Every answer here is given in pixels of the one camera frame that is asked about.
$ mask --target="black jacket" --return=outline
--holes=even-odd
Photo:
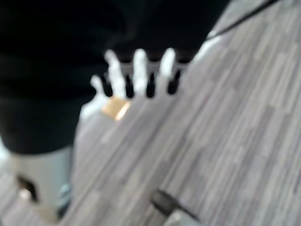
[[[1,1],[0,135],[17,153],[72,144],[104,51],[197,50],[229,0]]]

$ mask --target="wheel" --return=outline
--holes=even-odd
[[[163,215],[169,216],[175,210],[181,210],[181,204],[166,192],[156,190],[150,196],[150,201],[154,207]]]

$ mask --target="black cable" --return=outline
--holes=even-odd
[[[233,28],[239,26],[240,24],[242,24],[246,20],[250,19],[251,17],[257,15],[258,13],[260,13],[263,10],[267,9],[268,7],[271,7],[272,5],[274,5],[278,1],[280,1],[280,0],[268,0],[268,1],[266,1],[265,3],[263,3],[263,4],[259,5],[258,7],[256,7],[251,12],[246,13],[242,18],[240,18],[239,20],[237,20],[235,23],[233,23],[233,24],[229,25],[228,27],[222,29],[221,31],[219,31],[215,35],[208,36],[206,38],[206,41],[214,39],[217,36],[220,36],[222,34],[225,34],[225,33],[229,32],[230,30],[232,30]]]

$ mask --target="metal base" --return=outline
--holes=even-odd
[[[163,226],[203,226],[181,210],[175,210],[166,220]]]

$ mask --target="gray carpet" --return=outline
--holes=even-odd
[[[217,28],[258,2],[233,2]],[[83,123],[75,199],[60,225],[160,226],[149,194],[162,188],[206,226],[299,226],[300,21],[300,4],[285,0],[192,63],[176,96],[162,78],[156,98],[136,97],[121,121]],[[45,225],[9,172],[0,185],[6,226]]]

